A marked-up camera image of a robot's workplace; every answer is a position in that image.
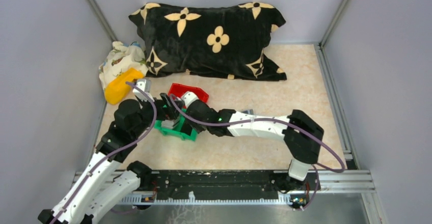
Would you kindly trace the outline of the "green plastic bin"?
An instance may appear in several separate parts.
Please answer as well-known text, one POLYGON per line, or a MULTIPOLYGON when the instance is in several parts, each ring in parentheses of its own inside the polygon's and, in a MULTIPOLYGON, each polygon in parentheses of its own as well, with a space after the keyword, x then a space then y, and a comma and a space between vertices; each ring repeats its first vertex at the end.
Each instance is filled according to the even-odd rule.
POLYGON ((186 121, 185 121, 185 117, 179 113, 179 123, 178 125, 175 127, 175 129, 170 130, 170 129, 165 129, 165 128, 161 128, 160 124, 161 124, 161 116, 162 116, 162 106, 158 106, 157 107, 157 119, 154 125, 154 128, 159 130, 160 133, 164 136, 174 136, 174 137, 178 137, 181 140, 190 140, 190 141, 195 141, 196 137, 198 135, 198 133, 196 132, 195 129, 192 128, 191 125, 189 125, 186 121))

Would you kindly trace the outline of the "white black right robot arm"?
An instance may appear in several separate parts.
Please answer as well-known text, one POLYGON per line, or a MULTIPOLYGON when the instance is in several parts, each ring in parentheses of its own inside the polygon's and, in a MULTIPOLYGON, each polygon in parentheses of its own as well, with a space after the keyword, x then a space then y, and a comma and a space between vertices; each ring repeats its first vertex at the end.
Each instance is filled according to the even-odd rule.
POLYGON ((284 142, 293 159, 288 168, 287 184, 301 189, 307 182, 307 171, 318 162, 324 129, 305 112, 294 109, 290 115, 264 117, 233 109, 219 111, 195 99, 186 102, 186 121, 196 131, 208 131, 221 137, 254 136, 284 142))

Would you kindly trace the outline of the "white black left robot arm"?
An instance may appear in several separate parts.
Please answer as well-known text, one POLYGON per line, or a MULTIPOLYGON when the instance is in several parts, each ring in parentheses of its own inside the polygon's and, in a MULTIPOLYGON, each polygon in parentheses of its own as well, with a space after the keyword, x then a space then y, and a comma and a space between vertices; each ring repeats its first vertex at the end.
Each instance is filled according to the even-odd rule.
POLYGON ((38 220, 98 223, 126 195, 136 189, 149 189, 153 185, 152 169, 140 161, 132 162, 105 190, 101 187, 154 127, 163 106, 155 99, 122 101, 84 172, 58 204, 40 212, 38 220))

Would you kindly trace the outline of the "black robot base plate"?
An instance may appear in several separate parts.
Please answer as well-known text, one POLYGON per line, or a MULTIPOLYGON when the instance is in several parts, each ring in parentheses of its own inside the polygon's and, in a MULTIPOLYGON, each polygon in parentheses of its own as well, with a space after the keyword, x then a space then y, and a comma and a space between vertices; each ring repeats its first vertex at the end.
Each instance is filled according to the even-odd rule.
POLYGON ((135 161, 127 168, 136 173, 138 191, 148 191, 142 202, 156 204, 278 204, 305 210, 320 190, 318 173, 305 181, 289 178, 287 170, 152 170, 135 161))

